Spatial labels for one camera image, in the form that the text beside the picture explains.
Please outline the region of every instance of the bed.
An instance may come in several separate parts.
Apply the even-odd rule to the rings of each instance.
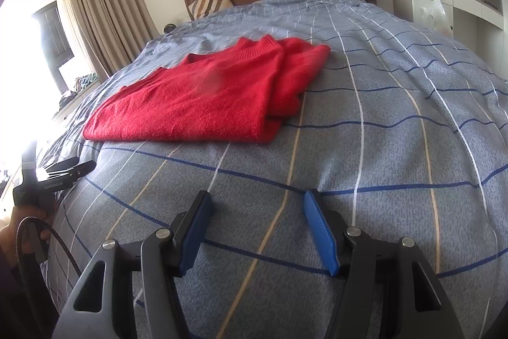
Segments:
[[[303,192],[315,187],[372,237],[413,237],[465,336],[485,332],[508,298],[508,85],[455,40],[369,1],[233,0],[152,40],[90,94],[38,159],[97,161],[60,194],[54,220],[79,266],[106,238],[132,242],[167,226],[207,189],[214,214],[194,268],[177,280],[192,335],[324,337],[342,281],[323,269],[302,211]],[[122,86],[188,53],[265,34],[332,50],[271,144],[82,137],[90,114]],[[77,275],[54,244],[44,273],[62,309]],[[133,284],[139,336],[149,337],[137,276]]]

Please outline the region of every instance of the plastic bag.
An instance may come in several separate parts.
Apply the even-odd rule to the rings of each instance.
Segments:
[[[429,7],[422,7],[423,24],[433,31],[438,31],[444,36],[453,37],[450,21],[446,16],[443,4],[440,0],[433,0]]]

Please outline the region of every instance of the beige curtain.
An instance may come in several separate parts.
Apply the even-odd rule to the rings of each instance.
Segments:
[[[80,61],[85,62],[90,67],[90,72],[95,72],[92,59],[88,55],[86,41],[83,39],[83,34],[79,28],[70,0],[57,0],[57,7],[63,31],[74,56],[79,58]]]
[[[129,65],[159,33],[143,0],[70,0],[100,79]]]

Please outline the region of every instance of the human hand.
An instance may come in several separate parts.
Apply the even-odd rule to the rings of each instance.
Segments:
[[[44,210],[36,206],[14,206],[12,209],[11,221],[7,226],[0,230],[0,249],[2,250],[3,255],[7,259],[7,262],[11,268],[14,268],[18,262],[16,258],[16,232],[18,230],[19,223],[25,217],[31,216],[44,220],[48,224],[51,224],[53,220],[51,215],[48,215]],[[42,230],[40,236],[43,240],[49,240],[51,233],[49,230]],[[34,252],[26,229],[23,232],[21,248],[25,254]]]

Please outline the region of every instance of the striped pillow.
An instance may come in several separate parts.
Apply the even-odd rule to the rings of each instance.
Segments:
[[[192,20],[195,20],[200,17],[207,17],[210,13],[217,12],[218,10],[231,8],[232,6],[231,0],[196,0],[190,4],[189,11],[191,12]]]

